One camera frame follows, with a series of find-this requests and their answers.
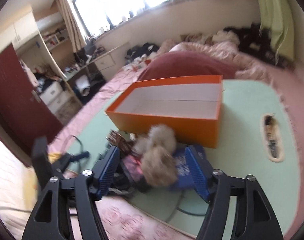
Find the mint green mat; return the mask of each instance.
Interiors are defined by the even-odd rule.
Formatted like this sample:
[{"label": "mint green mat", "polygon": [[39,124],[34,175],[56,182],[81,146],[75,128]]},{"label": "mint green mat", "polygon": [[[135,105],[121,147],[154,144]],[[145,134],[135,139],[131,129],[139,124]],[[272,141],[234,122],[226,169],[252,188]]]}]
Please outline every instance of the mint green mat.
[{"label": "mint green mat", "polygon": [[[254,175],[265,191],[279,220],[283,234],[290,228],[295,217],[299,197],[300,170],[295,141],[291,134],[288,117],[276,93],[267,85],[256,81],[224,80],[223,107],[220,139],[216,149],[206,148],[207,157],[214,168],[222,169],[229,176],[245,178]],[[104,110],[117,96],[92,119],[78,136],[91,159],[82,164],[82,170],[91,169],[103,153],[106,135],[117,129]],[[281,163],[271,162],[265,152],[260,133],[263,114],[273,113],[278,121],[285,159]],[[68,150],[78,153],[77,142]],[[152,216],[165,221],[174,210],[180,192],[153,189],[147,194],[137,193],[131,203]],[[191,213],[205,213],[205,203],[193,190],[186,191],[180,208]],[[230,239],[236,198],[230,200],[227,225],[223,240]],[[194,217],[176,212],[169,224],[192,235],[197,235],[203,217]]]}]

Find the door handle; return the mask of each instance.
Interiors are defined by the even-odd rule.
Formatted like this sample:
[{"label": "door handle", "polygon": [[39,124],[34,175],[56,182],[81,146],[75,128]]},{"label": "door handle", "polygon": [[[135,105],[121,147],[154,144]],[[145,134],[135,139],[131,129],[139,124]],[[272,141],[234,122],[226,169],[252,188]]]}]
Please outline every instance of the door handle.
[{"label": "door handle", "polygon": [[39,97],[39,95],[35,92],[35,90],[32,90],[32,97],[31,97],[30,100],[33,102],[34,99],[35,99],[38,103],[41,102],[41,98]]}]

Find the red door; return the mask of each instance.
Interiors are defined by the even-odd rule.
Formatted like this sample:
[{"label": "red door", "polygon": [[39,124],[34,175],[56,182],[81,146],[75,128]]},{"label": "red door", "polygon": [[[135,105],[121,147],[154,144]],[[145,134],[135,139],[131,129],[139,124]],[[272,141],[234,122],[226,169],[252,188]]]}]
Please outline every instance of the red door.
[{"label": "red door", "polygon": [[62,129],[60,121],[33,93],[34,88],[11,44],[0,54],[0,113],[28,149],[35,138],[46,135],[51,142]]}]

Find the blue gripper pad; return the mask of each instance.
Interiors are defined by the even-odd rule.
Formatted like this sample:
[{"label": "blue gripper pad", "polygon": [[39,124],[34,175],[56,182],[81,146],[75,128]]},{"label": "blue gripper pad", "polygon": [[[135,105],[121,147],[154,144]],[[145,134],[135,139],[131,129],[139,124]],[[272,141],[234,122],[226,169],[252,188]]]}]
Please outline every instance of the blue gripper pad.
[{"label": "blue gripper pad", "polygon": [[103,172],[99,178],[100,189],[97,192],[98,199],[101,199],[103,196],[105,196],[108,193],[109,187],[112,183],[113,175],[119,163],[120,163],[120,150],[119,148],[115,147],[113,153],[110,155],[110,158],[107,161],[107,164],[105,165]]},{"label": "blue gripper pad", "polygon": [[203,198],[205,201],[208,200],[210,195],[207,183],[206,174],[203,173],[200,165],[206,161],[206,155],[204,148],[202,146],[188,146],[185,149],[185,159],[188,165],[188,168],[191,172],[192,179],[194,182],[194,187],[196,192]]}]

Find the cardboard box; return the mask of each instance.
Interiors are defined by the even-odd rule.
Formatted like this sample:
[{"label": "cardboard box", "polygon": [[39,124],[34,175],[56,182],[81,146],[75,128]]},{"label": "cardboard box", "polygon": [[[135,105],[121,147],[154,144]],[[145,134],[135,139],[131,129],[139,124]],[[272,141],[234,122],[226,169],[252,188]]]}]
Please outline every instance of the cardboard box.
[{"label": "cardboard box", "polygon": [[154,79],[130,85],[106,113],[121,131],[142,134],[164,123],[181,143],[215,148],[221,101],[221,76]]}]

